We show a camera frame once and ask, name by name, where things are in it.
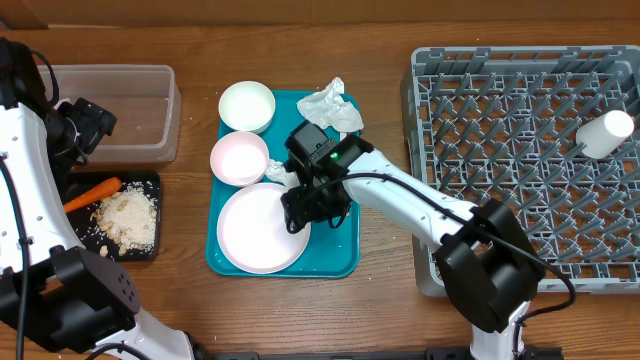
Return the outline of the white bowl with peanuts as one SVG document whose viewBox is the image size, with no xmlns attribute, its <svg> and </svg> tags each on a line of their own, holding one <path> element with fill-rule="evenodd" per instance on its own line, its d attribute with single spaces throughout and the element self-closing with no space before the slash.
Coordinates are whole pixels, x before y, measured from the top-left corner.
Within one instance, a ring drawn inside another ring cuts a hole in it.
<svg viewBox="0 0 640 360">
<path fill-rule="evenodd" d="M 241 81 L 221 95 L 218 112 L 221 121 L 234 131 L 260 134 L 270 125 L 276 110 L 274 93 L 256 81 Z"/>
</svg>

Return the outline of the white paper cup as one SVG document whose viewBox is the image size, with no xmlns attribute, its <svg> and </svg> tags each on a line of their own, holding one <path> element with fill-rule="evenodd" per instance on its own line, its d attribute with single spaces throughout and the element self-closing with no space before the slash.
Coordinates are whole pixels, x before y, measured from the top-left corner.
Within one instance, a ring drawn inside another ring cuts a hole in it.
<svg viewBox="0 0 640 360">
<path fill-rule="evenodd" d="M 576 143 L 583 144 L 582 153 L 602 159 L 612 153 L 635 129 L 634 119 L 621 110 L 611 110 L 582 125 L 576 132 Z"/>
</svg>

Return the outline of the pink bowl with food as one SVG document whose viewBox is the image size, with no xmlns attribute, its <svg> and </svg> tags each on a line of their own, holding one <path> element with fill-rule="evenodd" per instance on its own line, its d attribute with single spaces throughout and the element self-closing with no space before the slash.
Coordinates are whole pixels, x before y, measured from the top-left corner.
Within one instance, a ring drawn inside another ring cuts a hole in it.
<svg viewBox="0 0 640 360">
<path fill-rule="evenodd" d="M 245 187 L 264 177 L 269 158 L 269 149 L 260 136 L 236 131 L 216 142 L 210 154 L 210 167 L 221 182 Z"/>
</svg>

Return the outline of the orange carrot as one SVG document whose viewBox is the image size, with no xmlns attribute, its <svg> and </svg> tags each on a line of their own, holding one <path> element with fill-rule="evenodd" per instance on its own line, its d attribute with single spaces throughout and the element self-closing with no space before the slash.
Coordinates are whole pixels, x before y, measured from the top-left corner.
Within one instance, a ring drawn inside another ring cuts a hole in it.
<svg viewBox="0 0 640 360">
<path fill-rule="evenodd" d="M 79 208 L 88 206 L 94 202 L 105 199 L 115 193 L 117 193 L 122 187 L 122 181 L 118 177 L 111 177 L 98 185 L 94 186 L 90 190 L 77 196 L 64 205 L 64 211 L 66 213 L 73 212 Z"/>
</svg>

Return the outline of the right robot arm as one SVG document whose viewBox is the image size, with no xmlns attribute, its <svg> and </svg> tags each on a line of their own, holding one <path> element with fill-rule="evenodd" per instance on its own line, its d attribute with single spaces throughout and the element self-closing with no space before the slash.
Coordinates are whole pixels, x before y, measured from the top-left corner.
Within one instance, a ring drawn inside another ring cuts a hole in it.
<svg viewBox="0 0 640 360">
<path fill-rule="evenodd" d="M 285 168 L 300 184 L 281 198 L 286 229 L 338 228 L 352 204 L 378 210 L 410 231 L 419 258 L 434 259 L 446 294 L 472 324 L 472 359 L 528 359 L 524 317 L 545 268 L 508 206 L 459 200 L 393 165 L 362 138 L 329 138 L 305 121 L 285 142 Z"/>
</svg>

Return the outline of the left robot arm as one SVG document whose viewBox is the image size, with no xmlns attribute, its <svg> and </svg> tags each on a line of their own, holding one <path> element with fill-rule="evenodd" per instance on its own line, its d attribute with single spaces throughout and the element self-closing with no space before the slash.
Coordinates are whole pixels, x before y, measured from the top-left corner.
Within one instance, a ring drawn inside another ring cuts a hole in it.
<svg viewBox="0 0 640 360">
<path fill-rule="evenodd" d="M 115 116 L 45 89 L 40 53 L 1 41 L 1 320 L 31 340 L 94 359 L 205 359 L 204 346 L 144 310 L 119 263 L 87 250 L 61 197 L 66 176 L 87 163 Z"/>
</svg>

